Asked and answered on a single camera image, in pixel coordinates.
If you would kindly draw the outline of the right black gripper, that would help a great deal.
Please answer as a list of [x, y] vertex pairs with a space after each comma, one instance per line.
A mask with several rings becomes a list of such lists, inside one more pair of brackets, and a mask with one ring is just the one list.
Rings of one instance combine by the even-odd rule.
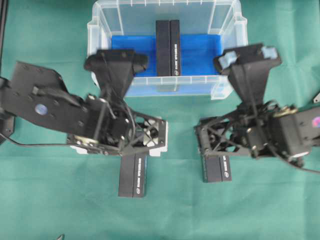
[[253, 109], [246, 108], [244, 104], [222, 116], [201, 118], [194, 126], [194, 132], [203, 160], [233, 156], [275, 157], [268, 147], [267, 134], [259, 134]]

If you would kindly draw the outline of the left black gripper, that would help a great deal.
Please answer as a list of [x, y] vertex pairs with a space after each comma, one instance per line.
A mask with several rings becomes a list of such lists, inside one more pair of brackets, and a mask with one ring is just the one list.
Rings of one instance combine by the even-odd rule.
[[168, 122], [159, 116], [135, 111], [124, 100], [110, 104], [91, 94], [82, 110], [94, 110], [97, 120], [92, 124], [92, 137], [67, 134], [66, 143], [78, 154], [159, 157], [168, 150]]

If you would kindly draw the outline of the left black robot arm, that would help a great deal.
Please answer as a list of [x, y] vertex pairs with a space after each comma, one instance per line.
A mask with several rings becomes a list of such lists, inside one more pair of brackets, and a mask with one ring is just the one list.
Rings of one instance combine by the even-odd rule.
[[168, 150], [168, 122], [132, 110], [104, 87], [86, 98], [68, 92], [53, 69], [18, 62], [0, 80], [0, 140], [10, 140], [16, 118], [66, 134], [65, 145], [83, 155], [158, 157]]

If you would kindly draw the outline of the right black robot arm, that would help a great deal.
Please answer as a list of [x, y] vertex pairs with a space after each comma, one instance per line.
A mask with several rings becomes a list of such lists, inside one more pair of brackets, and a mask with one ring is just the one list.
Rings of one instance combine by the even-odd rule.
[[200, 119], [194, 132], [203, 158], [278, 158], [298, 170], [319, 173], [304, 162], [304, 156], [320, 146], [319, 105], [281, 107], [275, 100], [241, 103], [222, 116]]

